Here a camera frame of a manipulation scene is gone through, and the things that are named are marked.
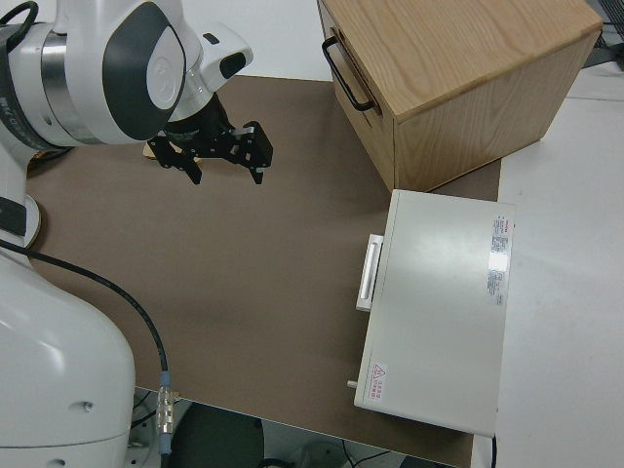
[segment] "wooden box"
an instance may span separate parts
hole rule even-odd
[[[541,139],[602,27],[584,0],[319,0],[324,54],[389,189]]]

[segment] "black metal handle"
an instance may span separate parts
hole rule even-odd
[[[356,99],[355,95],[351,91],[351,88],[349,88],[349,85],[347,85],[347,82],[344,81],[344,78],[340,74],[340,71],[338,70],[338,67],[336,66],[336,64],[333,61],[332,57],[330,57],[330,53],[328,52],[328,49],[331,46],[333,46],[333,45],[335,45],[337,43],[338,43],[338,39],[335,36],[332,36],[332,37],[326,39],[323,42],[323,46],[322,46],[322,48],[323,48],[323,55],[325,56],[325,59],[330,64],[331,71],[335,75],[336,80],[338,80],[338,83],[340,83],[340,86],[344,90],[344,93],[349,98],[349,101],[351,102],[351,105],[353,105],[353,107],[355,107],[356,110],[364,112],[365,110],[369,110],[369,109],[374,108],[374,101],[373,100],[369,100],[368,102],[358,102],[358,100]]]

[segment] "cable connector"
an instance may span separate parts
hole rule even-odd
[[[160,389],[158,390],[158,436],[160,440],[160,454],[169,455],[172,452],[172,437],[174,433],[174,391],[171,387],[171,375],[164,371],[160,375]]]

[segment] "brown table surface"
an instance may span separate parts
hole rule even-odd
[[[194,186],[141,156],[141,145],[75,149],[30,174],[44,213],[35,247],[143,304],[182,397],[469,466],[471,435],[356,408],[345,385],[357,378],[367,329],[355,310],[364,253],[369,234],[384,232],[390,194],[332,84],[237,77],[219,94],[234,125],[258,120],[274,145],[262,185],[205,161]],[[498,170],[438,191],[495,199]],[[137,314],[99,285],[36,267],[108,315],[133,348],[136,384],[157,388],[157,355]]]

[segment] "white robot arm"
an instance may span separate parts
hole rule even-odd
[[[234,129],[215,94],[253,58],[233,31],[215,23],[197,37],[179,0],[58,0],[54,23],[35,23],[36,12],[25,2],[0,19],[0,241],[23,246],[38,151],[149,141],[162,166],[196,183],[195,156],[241,164],[261,183],[268,139],[255,122]],[[124,336],[19,253],[0,249],[0,278],[0,466],[121,468],[135,384]]]

